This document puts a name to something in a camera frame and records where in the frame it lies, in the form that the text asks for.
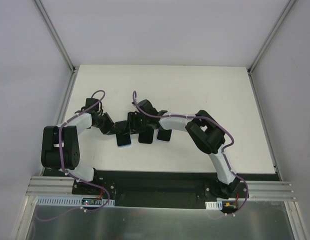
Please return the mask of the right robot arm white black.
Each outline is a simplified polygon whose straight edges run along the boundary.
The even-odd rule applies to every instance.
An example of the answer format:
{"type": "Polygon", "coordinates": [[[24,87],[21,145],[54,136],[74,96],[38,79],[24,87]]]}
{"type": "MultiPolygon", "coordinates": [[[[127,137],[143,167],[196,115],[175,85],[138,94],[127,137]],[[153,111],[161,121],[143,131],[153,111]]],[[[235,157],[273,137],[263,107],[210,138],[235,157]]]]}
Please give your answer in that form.
{"type": "Polygon", "coordinates": [[[240,179],[225,154],[234,138],[230,137],[231,144],[225,145],[225,135],[229,133],[208,112],[199,110],[195,114],[181,115],[157,111],[149,100],[137,102],[135,96],[132,104],[138,111],[128,114],[128,129],[130,134],[139,134],[140,143],[150,144],[154,130],[157,130],[156,139],[162,142],[171,140],[172,131],[188,133],[196,147],[209,156],[216,170],[217,180],[209,187],[211,193],[223,199],[237,193],[240,179]]]}

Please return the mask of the black phone blue edge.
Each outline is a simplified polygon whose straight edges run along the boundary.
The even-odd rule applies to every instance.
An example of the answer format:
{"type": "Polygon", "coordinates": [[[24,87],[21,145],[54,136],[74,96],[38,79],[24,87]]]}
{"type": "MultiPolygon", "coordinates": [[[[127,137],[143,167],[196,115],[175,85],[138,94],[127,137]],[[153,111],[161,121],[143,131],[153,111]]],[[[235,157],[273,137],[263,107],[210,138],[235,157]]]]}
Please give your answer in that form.
{"type": "Polygon", "coordinates": [[[128,122],[126,120],[118,121],[115,123],[117,133],[116,133],[116,143],[117,146],[127,147],[132,144],[131,142],[131,135],[128,122]]]}

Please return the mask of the light blue phone case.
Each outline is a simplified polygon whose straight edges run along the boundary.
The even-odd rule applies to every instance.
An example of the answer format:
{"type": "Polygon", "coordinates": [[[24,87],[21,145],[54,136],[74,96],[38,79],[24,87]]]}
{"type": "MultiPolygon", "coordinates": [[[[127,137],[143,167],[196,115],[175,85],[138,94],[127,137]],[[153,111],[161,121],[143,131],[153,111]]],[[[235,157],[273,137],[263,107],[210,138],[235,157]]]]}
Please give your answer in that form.
{"type": "Polygon", "coordinates": [[[131,136],[129,134],[117,134],[116,144],[119,148],[129,147],[132,144],[131,136]]]}

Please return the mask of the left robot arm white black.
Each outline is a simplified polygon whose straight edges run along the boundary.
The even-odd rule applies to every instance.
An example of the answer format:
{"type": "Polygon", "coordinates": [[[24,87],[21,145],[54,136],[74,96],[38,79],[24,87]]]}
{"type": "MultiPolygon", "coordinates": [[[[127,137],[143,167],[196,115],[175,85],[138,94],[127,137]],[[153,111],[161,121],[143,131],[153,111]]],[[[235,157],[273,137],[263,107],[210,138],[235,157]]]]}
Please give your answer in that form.
{"type": "Polygon", "coordinates": [[[103,135],[120,133],[108,113],[103,112],[102,103],[97,98],[87,98],[85,106],[76,111],[66,123],[46,126],[43,129],[41,164],[55,169],[75,180],[83,180],[83,188],[94,195],[100,191],[101,183],[96,178],[96,170],[81,161],[79,135],[91,127],[103,135]]]}

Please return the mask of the black phone case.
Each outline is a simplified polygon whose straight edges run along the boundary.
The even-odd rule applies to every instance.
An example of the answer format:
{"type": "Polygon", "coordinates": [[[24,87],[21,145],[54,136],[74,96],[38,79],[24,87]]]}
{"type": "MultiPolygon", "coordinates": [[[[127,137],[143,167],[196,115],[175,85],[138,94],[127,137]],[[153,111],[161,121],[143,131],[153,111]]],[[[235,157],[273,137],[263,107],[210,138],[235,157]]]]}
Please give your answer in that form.
{"type": "Polygon", "coordinates": [[[145,132],[142,132],[138,135],[138,142],[140,144],[152,144],[154,139],[154,130],[148,129],[145,132]]]}

